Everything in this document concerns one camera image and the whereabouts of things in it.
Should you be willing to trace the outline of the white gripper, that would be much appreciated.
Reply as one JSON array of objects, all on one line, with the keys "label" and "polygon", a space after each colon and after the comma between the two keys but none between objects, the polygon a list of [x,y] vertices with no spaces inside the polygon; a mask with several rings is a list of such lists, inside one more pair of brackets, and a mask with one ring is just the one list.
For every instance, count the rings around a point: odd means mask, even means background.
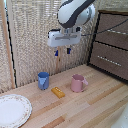
[{"label": "white gripper", "polygon": [[[52,31],[48,32],[48,45],[50,47],[58,47],[64,45],[72,45],[77,44],[80,42],[81,33],[75,32],[71,34],[62,34],[61,30],[53,29]],[[71,48],[67,48],[67,54],[71,53]],[[58,50],[55,51],[55,56],[58,56]]]}]

